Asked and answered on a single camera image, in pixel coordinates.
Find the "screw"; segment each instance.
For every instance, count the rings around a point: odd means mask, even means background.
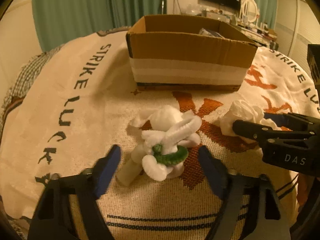
[[[259,176],[259,178],[262,179],[262,180],[269,180],[269,178],[268,178],[268,176],[266,174],[261,174]]]
[[[229,174],[230,174],[230,175],[237,175],[238,172],[237,172],[235,169],[230,169],[230,170],[229,170]]]
[[[89,175],[92,173],[92,169],[91,168],[86,168],[82,171],[82,174],[83,175]]]
[[[54,180],[54,179],[59,179],[59,178],[60,178],[60,175],[58,173],[54,173],[51,175],[50,179]]]

